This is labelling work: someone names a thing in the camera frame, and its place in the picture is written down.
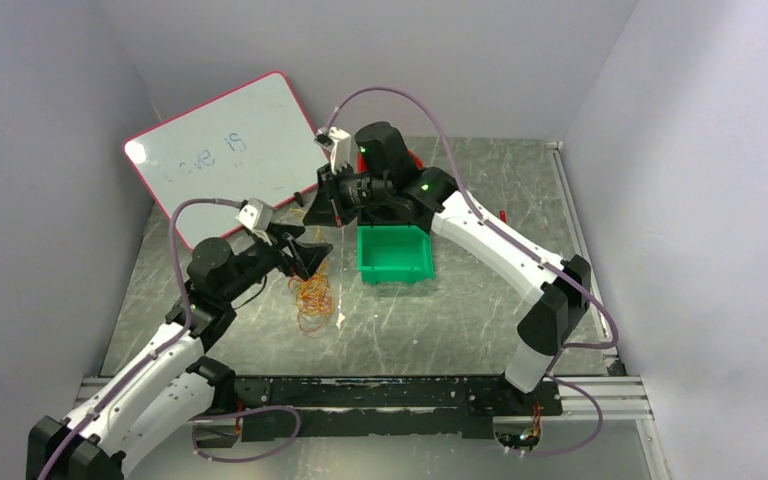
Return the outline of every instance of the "white wall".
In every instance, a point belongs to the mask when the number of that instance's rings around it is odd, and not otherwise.
[[[121,152],[156,121],[89,0],[0,0],[0,479],[99,364],[150,199]]]
[[[636,0],[102,0],[164,117],[283,70],[317,126],[373,84],[409,90],[451,135],[559,139]],[[432,133],[388,94],[341,125],[382,118]]]
[[[563,156],[675,478],[768,478],[768,2],[641,0]]]

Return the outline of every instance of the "red whiteboard frame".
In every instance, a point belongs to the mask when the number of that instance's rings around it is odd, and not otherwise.
[[[280,70],[272,70],[271,72],[265,73],[265,74],[263,74],[263,75],[261,75],[261,76],[259,76],[259,77],[255,78],[255,79],[249,80],[248,82],[246,82],[246,83],[244,83],[244,84],[240,85],[240,86],[239,86],[239,87],[237,87],[237,88],[234,88],[234,89],[228,90],[227,92],[225,92],[225,93],[223,93],[223,94],[221,94],[221,95],[218,95],[218,96],[216,96],[215,98],[212,98],[212,99],[210,99],[210,100],[208,100],[208,101],[206,101],[206,102],[204,102],[204,103],[201,103],[201,104],[199,104],[199,105],[197,105],[197,106],[195,106],[195,107],[193,107],[193,108],[191,108],[191,109],[189,109],[189,110],[186,110],[186,111],[184,111],[184,112],[182,112],[182,113],[179,113],[179,114],[177,114],[177,115],[175,115],[175,116],[173,116],[173,117],[171,117],[171,118],[169,118],[169,119],[167,119],[167,120],[164,120],[163,122],[161,122],[161,123],[158,123],[157,125],[154,125],[154,126],[153,126],[153,127],[151,127],[151,128],[147,128],[146,130],[143,130],[142,132],[139,132],[139,133],[137,133],[136,135],[132,135],[132,136],[128,137],[127,139],[125,139],[125,141],[124,141],[124,142],[122,142],[122,152],[123,152],[123,153],[125,152],[125,144],[127,144],[127,143],[128,143],[128,142],[130,142],[131,140],[133,140],[133,139],[135,139],[135,138],[137,138],[137,137],[140,137],[140,136],[142,136],[142,135],[144,135],[144,134],[146,134],[146,133],[148,133],[148,132],[151,132],[152,130],[155,130],[155,129],[157,129],[157,128],[160,128],[160,127],[162,127],[162,126],[166,125],[167,123],[169,123],[169,122],[171,122],[171,121],[173,121],[173,120],[175,120],[175,119],[178,119],[178,118],[180,118],[180,117],[183,117],[184,115],[186,115],[186,114],[188,114],[188,113],[190,113],[190,112],[194,112],[194,111],[198,110],[199,108],[201,108],[201,107],[203,107],[203,106],[205,106],[205,105],[208,105],[208,104],[210,104],[210,103],[213,103],[213,102],[215,102],[215,101],[219,100],[220,98],[222,98],[222,97],[224,97],[224,96],[226,96],[226,95],[229,95],[229,94],[231,94],[231,93],[234,93],[234,92],[236,92],[237,90],[240,90],[240,89],[242,89],[242,88],[245,88],[245,87],[247,87],[247,86],[251,85],[252,83],[255,83],[255,82],[257,82],[258,80],[261,80],[261,79],[264,79],[264,78],[266,78],[266,77],[268,77],[268,76],[270,76],[270,75],[276,75],[276,74],[277,74],[277,75],[281,75],[281,77],[283,77],[283,78],[284,78],[284,81],[285,81],[285,82],[287,82],[287,86],[290,88],[290,92],[293,94],[293,99],[296,101],[296,104],[299,106],[299,110],[301,110],[301,112],[302,112],[302,115],[304,115],[305,119],[307,120],[307,123],[308,123],[308,125],[310,125],[310,133],[311,133],[311,140],[310,140],[310,141],[312,142],[312,141],[313,141],[313,137],[316,135],[316,127],[314,127],[314,125],[313,125],[313,122],[310,120],[310,116],[308,115],[307,111],[305,111],[305,109],[304,109],[304,106],[302,105],[302,102],[301,102],[301,100],[299,100],[299,95],[298,95],[298,93],[296,93],[296,90],[293,88],[293,84],[290,82],[290,79],[289,79],[289,78],[287,78],[287,76],[284,74],[284,72],[282,72],[282,71],[280,71]],[[326,161],[326,163],[327,163],[327,162],[329,161],[329,157],[328,157],[328,154],[325,152],[325,150],[323,150],[323,151],[322,151],[322,154],[323,154],[323,156],[325,157],[325,161]],[[140,177],[140,181],[141,181],[141,182],[142,182],[142,184],[143,184],[143,185],[146,187],[146,190],[148,190],[149,194],[151,195],[151,198],[154,200],[154,204],[160,207],[160,210],[161,210],[161,211],[163,211],[163,214],[166,216],[166,220],[168,220],[168,221],[171,221],[171,215],[170,215],[170,212],[167,212],[167,211],[166,211],[166,209],[165,209],[165,208],[163,208],[163,204],[162,204],[162,203],[160,203],[160,202],[157,200],[157,196],[155,196],[154,192],[153,192],[153,191],[151,190],[151,188],[148,186],[148,182],[146,182],[146,180],[145,180],[145,177],[143,177],[143,174],[140,172],[140,170],[139,170],[138,168],[136,168],[136,166],[134,166],[134,163],[133,163],[133,162],[130,162],[130,161],[129,161],[128,163],[129,163],[129,164],[131,165],[131,167],[133,167],[133,169],[134,169],[134,170],[137,172],[137,176],[139,176],[139,177]],[[311,186],[309,186],[309,187],[305,188],[304,190],[301,190],[301,191],[300,191],[300,193],[308,193],[308,192],[310,192],[310,191],[314,190],[315,188],[316,188],[316,183],[314,183],[314,184],[312,184]],[[288,198],[288,199],[286,199],[286,200],[283,200],[283,201],[281,201],[281,202],[277,203],[276,205],[273,205],[273,207],[274,207],[274,208],[280,208],[280,207],[283,207],[284,205],[287,205],[288,203],[290,203],[290,202],[292,202],[292,201],[294,201],[294,200],[295,200],[295,199],[294,199],[293,197],[290,197],[290,198]],[[235,227],[235,228],[231,229],[230,231],[228,231],[227,233],[223,233],[222,235],[220,235],[220,237],[221,237],[221,238],[227,238],[228,236],[230,236],[230,235],[233,235],[234,233],[237,233],[237,232],[238,232],[238,231],[240,231],[242,228],[243,228],[243,226],[242,226],[242,225],[240,225],[240,226],[238,226],[238,227]],[[186,240],[184,240],[184,237],[181,235],[181,232],[178,232],[178,229],[177,229],[177,228],[175,229],[175,231],[178,233],[178,238],[180,238],[180,239],[181,239],[181,241],[184,243],[184,245],[186,245],[186,246],[187,246],[187,248],[188,248],[188,249],[192,250],[193,248],[195,248],[195,245],[190,245],[189,243],[187,243],[187,241],[186,241]]]

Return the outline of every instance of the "floor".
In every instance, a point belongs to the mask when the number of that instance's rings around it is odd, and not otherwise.
[[[410,138],[426,165],[449,170],[436,138]],[[552,156],[543,142],[456,138],[457,165],[469,190],[491,211],[504,209],[508,223],[543,248],[569,257],[578,252],[573,218]],[[311,172],[311,182],[315,174]],[[279,218],[300,223],[285,207]],[[115,375],[148,341],[178,298],[166,244],[168,221],[155,208],[100,374]],[[432,237],[436,278],[414,285],[364,284],[357,271],[355,227],[323,228],[334,245],[326,272],[345,319],[335,313],[313,334],[302,333],[287,279],[270,275],[266,290],[239,312],[210,350],[238,374],[414,375],[481,374],[504,370],[516,347],[515,326],[530,308],[495,272],[452,242]],[[313,240],[315,231],[303,237]],[[230,237],[235,251],[250,240]],[[182,265],[189,261],[187,250]],[[573,341],[604,338],[589,312]],[[611,357],[566,352],[555,372],[604,375]]]

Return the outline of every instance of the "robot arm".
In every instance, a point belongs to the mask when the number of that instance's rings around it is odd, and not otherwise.
[[[331,128],[317,142],[331,150],[331,162],[317,171],[318,190],[305,225],[342,226],[360,217],[366,224],[413,224],[448,238],[500,274],[532,309],[517,326],[520,342],[505,368],[505,380],[521,392],[541,381],[561,345],[578,325],[588,303],[573,287],[543,265],[549,263],[590,287],[590,265],[576,255],[569,261],[523,237],[495,218],[469,192],[471,210],[451,175],[416,165],[399,131],[387,122],[363,127],[355,135],[368,171],[355,173],[346,145],[351,136]],[[541,264],[485,225],[492,220],[536,252]]]
[[[254,244],[239,254],[221,238],[196,246],[187,267],[193,316],[187,334],[164,351],[157,350],[185,324],[179,300],[143,350],[97,395],[60,422],[51,417],[40,420],[29,435],[28,479],[38,477],[54,450],[88,416],[93,420],[77,432],[49,480],[123,479],[191,418],[236,410],[235,372],[204,356],[236,317],[231,302],[273,269],[310,278],[332,249],[328,244],[297,241],[304,227],[272,223],[272,214],[272,207],[263,202],[246,202],[237,218]],[[123,386],[115,387],[119,382]],[[101,399],[114,388],[118,392],[100,408]]]

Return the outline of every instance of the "purple cable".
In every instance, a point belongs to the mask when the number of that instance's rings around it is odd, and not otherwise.
[[[565,343],[564,345],[562,345],[562,349],[588,348],[588,349],[594,349],[594,350],[605,350],[608,348],[616,347],[620,339],[619,332],[617,330],[617,324],[616,322],[614,322],[614,317],[611,316],[611,314],[608,312],[608,309],[606,309],[605,306],[602,305],[602,302],[600,302],[592,293],[590,293],[589,290],[584,288],[584,286],[578,283],[574,278],[570,277],[569,275],[564,273],[563,270],[555,267],[551,263],[544,262],[543,259],[540,257],[540,255],[536,254],[530,248],[523,245],[519,240],[509,235],[507,232],[505,232],[501,227],[496,225],[494,222],[490,220],[484,220],[481,218],[481,216],[478,213],[478,207],[475,205],[475,202],[473,202],[472,198],[469,196],[466,190],[466,185],[464,184],[463,179],[461,178],[461,175],[458,172],[458,166],[455,164],[455,153],[452,150],[452,145],[449,143],[449,139],[446,137],[446,133],[443,131],[443,126],[440,124],[440,121],[437,120],[437,117],[434,116],[433,113],[431,113],[431,110],[429,110],[428,107],[426,107],[425,104],[422,103],[419,99],[397,88],[382,87],[382,86],[372,86],[372,87],[361,88],[360,90],[357,90],[349,94],[349,96],[344,98],[340,102],[340,104],[337,105],[337,108],[335,108],[334,111],[331,113],[331,117],[328,119],[328,123],[325,125],[325,128],[323,129],[323,131],[328,132],[331,129],[331,127],[334,125],[334,121],[337,119],[337,115],[340,113],[340,110],[342,110],[342,108],[347,103],[349,103],[351,99],[353,99],[354,97],[362,93],[372,92],[372,91],[395,93],[396,95],[399,95],[401,97],[404,97],[410,100],[411,102],[414,103],[414,105],[419,107],[419,109],[422,110],[423,113],[425,113],[428,119],[431,120],[431,123],[434,125],[434,129],[437,130],[437,134],[440,136],[440,141],[443,142],[443,148],[446,150],[446,156],[449,158],[449,164],[452,167],[452,175],[455,177],[455,182],[458,184],[458,191],[461,193],[461,195],[464,198],[464,201],[466,201],[466,204],[469,206],[470,210],[476,216],[476,218],[478,218],[480,222],[483,221],[484,224],[487,225],[488,228],[490,228],[490,230],[494,231],[497,235],[504,238],[508,243],[517,247],[517,249],[519,249],[521,252],[526,254],[528,258],[534,260],[535,262],[537,262],[537,264],[543,266],[543,268],[548,269],[550,272],[554,273],[563,281],[571,285],[588,302],[590,302],[594,307],[596,307],[596,310],[598,310],[599,313],[602,314],[602,316],[605,317],[605,322],[608,324],[608,329],[611,331],[611,338],[608,341],[600,342],[600,343]],[[555,357],[552,359],[552,362],[546,368],[546,376],[552,379],[553,381],[555,381],[556,383],[558,383],[559,385],[564,385],[566,387],[572,388],[573,390],[581,393],[585,398],[590,400],[590,402],[596,408],[596,415],[597,415],[596,428],[593,429],[593,433],[591,433],[589,437],[585,438],[584,440],[574,445],[570,445],[569,447],[565,447],[559,450],[551,450],[548,452],[532,452],[527,454],[528,456],[552,457],[555,455],[563,455],[565,453],[570,453],[592,442],[593,439],[595,439],[599,435],[599,433],[602,431],[602,424],[604,419],[602,417],[602,409],[599,407],[599,403],[596,401],[596,399],[592,395],[584,391],[584,389],[582,389],[581,387],[574,385],[572,383],[560,380],[559,378],[549,373],[552,370],[552,368],[554,368],[555,363],[557,363],[558,361],[558,358],[560,358],[562,351],[563,350],[559,351],[557,355],[555,355]]]
[[[559,448],[557,450],[549,450],[546,452],[526,452],[524,454],[524,456],[526,457],[546,458],[546,457],[555,457],[558,455],[565,455],[567,453],[574,452],[579,448],[584,447],[588,445],[590,442],[592,442],[593,440],[595,440],[596,437],[599,436],[599,433],[602,432],[602,425],[605,423],[605,419],[602,416],[602,408],[599,407],[599,402],[597,402],[596,399],[593,398],[593,395],[590,395],[583,388],[579,387],[574,383],[566,382],[548,373],[546,374],[546,376],[549,377],[552,381],[554,381],[558,385],[563,385],[565,387],[571,388],[576,392],[580,393],[582,396],[584,396],[584,398],[590,400],[590,403],[592,403],[593,407],[596,409],[596,428],[593,429],[593,432],[587,438],[585,438],[584,440],[578,443],[574,443],[568,447]]]
[[[175,279],[178,281],[178,290],[181,291],[181,306],[184,309],[184,327],[181,328],[181,331],[176,333],[172,338],[167,340],[166,342],[163,342],[160,346],[155,349],[155,352],[157,354],[163,353],[166,349],[171,347],[175,344],[178,340],[181,339],[181,337],[184,336],[184,334],[190,329],[190,326],[193,324],[193,312],[192,308],[190,306],[190,299],[187,295],[187,287],[184,282],[184,272],[181,270],[181,262],[178,258],[178,244],[175,242],[175,224],[178,223],[178,217],[181,215],[181,212],[189,207],[190,205],[195,205],[198,203],[208,203],[208,204],[215,204],[215,205],[224,205],[226,207],[234,207],[237,209],[242,208],[242,202],[236,202],[233,200],[227,200],[224,198],[192,198],[190,200],[185,201],[184,203],[178,205],[178,208],[175,209],[175,211],[172,213],[172,216],[169,218],[169,250],[172,253],[172,269],[175,271]],[[57,448],[54,449],[54,452],[52,452],[51,457],[48,458],[48,461],[45,462],[45,465],[43,466],[42,470],[40,471],[39,477],[37,477],[37,480],[46,480],[48,478],[48,475],[51,473],[51,470],[54,468],[54,464],[57,463],[57,460],[60,458],[60,455],[63,454],[63,451],[66,450],[66,447],[69,445],[69,443],[79,434],[81,433],[81,430],[87,427],[89,423],[93,420],[95,420],[96,415],[100,414],[102,410],[107,407],[108,404],[110,404],[111,401],[113,401],[114,398],[116,398],[117,395],[126,387],[128,384],[131,383],[131,381],[134,379],[134,377],[137,376],[137,374],[142,371],[143,368],[145,368],[146,365],[149,364],[149,362],[152,361],[153,358],[152,355],[146,355],[145,357],[141,358],[137,363],[134,364],[133,367],[131,367],[130,370],[125,372],[117,381],[114,383],[110,390],[105,394],[101,399],[99,399],[98,403],[96,403],[95,407],[93,408],[93,411],[88,413],[83,419],[81,419],[80,422],[78,422],[77,425],[75,425],[75,428],[72,429],[71,432],[69,432],[65,438],[63,438],[63,441],[60,442],[60,444],[57,446]]]
[[[249,462],[255,462],[257,460],[263,460],[266,457],[271,457],[272,455],[275,455],[283,451],[285,448],[289,447],[290,444],[292,444],[296,440],[296,438],[299,436],[299,430],[301,430],[302,428],[302,418],[301,416],[299,416],[299,412],[297,412],[296,409],[292,407],[286,407],[284,405],[270,405],[268,407],[253,408],[251,410],[228,413],[225,415],[195,417],[193,418],[193,420],[228,420],[232,418],[237,419],[242,417],[248,417],[249,415],[259,415],[261,413],[274,412],[274,411],[288,412],[293,414],[293,416],[296,418],[296,428],[293,429],[293,433],[290,435],[290,438],[288,438],[287,441],[282,443],[281,445],[278,445],[277,447],[273,448],[272,450],[269,450],[268,452],[255,455],[253,457],[246,457],[246,458],[214,457],[213,455],[208,455],[204,453],[198,448],[198,442],[196,441],[196,431],[195,431],[195,428],[193,428],[193,435],[192,435],[193,449],[196,455],[200,456],[201,458],[204,458],[205,460],[210,460],[210,461],[219,462],[219,463],[249,463]]]

